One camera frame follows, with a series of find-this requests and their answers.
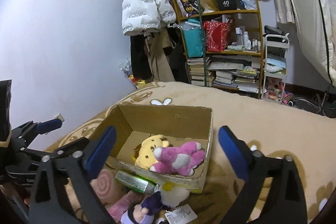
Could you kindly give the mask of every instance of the beige blanket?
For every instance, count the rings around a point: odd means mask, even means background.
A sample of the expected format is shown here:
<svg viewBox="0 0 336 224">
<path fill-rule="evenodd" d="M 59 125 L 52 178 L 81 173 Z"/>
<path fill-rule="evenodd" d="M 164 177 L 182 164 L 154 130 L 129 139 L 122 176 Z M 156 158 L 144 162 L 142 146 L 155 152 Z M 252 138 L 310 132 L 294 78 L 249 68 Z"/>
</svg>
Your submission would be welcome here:
<svg viewBox="0 0 336 224">
<path fill-rule="evenodd" d="M 217 131 L 228 125 L 241 140 L 271 157 L 290 154 L 298 166 L 305 190 L 308 219 L 314 218 L 323 198 L 329 198 L 336 184 L 336 120 L 303 110 L 231 94 L 214 88 L 183 83 L 153 82 L 128 95 L 121 102 L 211 107 L 214 113 L 214 143 L 207 180 L 202 194 L 192 194 L 188 204 L 197 213 L 192 223 L 219 223 L 236 199 L 242 182 L 217 140 Z M 48 151 L 82 136 L 90 137 L 111 108 L 58 140 Z M 252 213 L 263 206 L 269 183 Z"/>
</svg>

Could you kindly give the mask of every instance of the paper tag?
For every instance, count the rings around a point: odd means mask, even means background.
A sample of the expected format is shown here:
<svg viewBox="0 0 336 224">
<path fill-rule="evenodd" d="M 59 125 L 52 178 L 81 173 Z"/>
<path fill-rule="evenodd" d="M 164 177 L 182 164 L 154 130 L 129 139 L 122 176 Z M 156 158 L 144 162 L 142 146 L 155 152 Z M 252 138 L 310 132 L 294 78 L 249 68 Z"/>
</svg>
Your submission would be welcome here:
<svg viewBox="0 0 336 224">
<path fill-rule="evenodd" d="M 165 214 L 169 224 L 187 224 L 197 218 L 188 204 Z"/>
</svg>

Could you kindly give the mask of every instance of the white utility cart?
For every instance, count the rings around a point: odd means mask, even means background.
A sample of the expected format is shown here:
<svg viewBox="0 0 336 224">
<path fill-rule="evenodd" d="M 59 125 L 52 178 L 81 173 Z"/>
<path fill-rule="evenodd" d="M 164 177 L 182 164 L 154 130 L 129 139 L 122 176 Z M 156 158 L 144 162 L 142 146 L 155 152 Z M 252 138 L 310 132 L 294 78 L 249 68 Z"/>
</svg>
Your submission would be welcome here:
<svg viewBox="0 0 336 224">
<path fill-rule="evenodd" d="M 284 93 L 285 93 L 286 79 L 287 79 L 287 65 L 286 65 L 286 73 L 268 72 L 267 71 L 267 55 L 268 55 L 268 47 L 275 47 L 275 48 L 285 49 L 285 56 L 286 56 L 286 53 L 288 52 L 288 50 L 290 48 L 288 35 L 289 34 L 286 34 L 286 35 L 268 34 L 264 38 L 265 39 L 264 40 L 264 44 L 265 44 L 265 67 L 264 67 L 264 85 L 263 85 L 263 92 L 262 92 L 262 96 L 261 96 L 262 100 L 266 100 L 266 101 L 274 102 L 274 103 L 279 103 L 279 104 L 282 103 Z M 272 38 L 277 38 L 277 40 L 282 40 L 282 42 L 269 41 L 268 38 L 271 38 L 271 39 Z M 265 98 L 266 77 L 281 79 L 281 82 L 283 83 L 283 89 L 282 89 L 282 93 L 281 93 L 281 99 L 279 101 Z"/>
</svg>

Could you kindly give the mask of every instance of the baseboard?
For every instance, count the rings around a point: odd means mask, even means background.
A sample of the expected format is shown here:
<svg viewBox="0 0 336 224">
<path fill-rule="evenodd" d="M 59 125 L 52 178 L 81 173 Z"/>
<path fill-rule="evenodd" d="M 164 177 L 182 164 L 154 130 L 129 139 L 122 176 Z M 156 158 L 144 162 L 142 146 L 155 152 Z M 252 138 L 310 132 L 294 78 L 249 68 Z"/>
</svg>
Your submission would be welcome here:
<svg viewBox="0 0 336 224">
<path fill-rule="evenodd" d="M 308 97 L 314 97 L 316 94 L 319 94 L 322 98 L 324 96 L 324 92 L 321 90 L 315 90 L 307 88 L 306 86 L 293 85 L 293 84 L 286 84 L 285 91 Z M 333 102 L 334 100 L 336 100 L 336 94 L 330 94 L 328 101 Z"/>
</svg>

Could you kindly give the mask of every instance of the pink plush toy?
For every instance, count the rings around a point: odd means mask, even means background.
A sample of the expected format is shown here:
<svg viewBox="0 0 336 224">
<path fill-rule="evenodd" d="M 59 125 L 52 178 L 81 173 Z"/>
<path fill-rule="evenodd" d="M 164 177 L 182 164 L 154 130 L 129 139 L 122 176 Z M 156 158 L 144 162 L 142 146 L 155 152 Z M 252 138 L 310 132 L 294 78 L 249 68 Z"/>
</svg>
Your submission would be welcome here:
<svg viewBox="0 0 336 224">
<path fill-rule="evenodd" d="M 181 147 L 157 147 L 154 150 L 154 157 L 159 162 L 152 165 L 151 171 L 192 176 L 194 168 L 203 162 L 205 152 L 200 143 L 188 142 Z"/>
</svg>

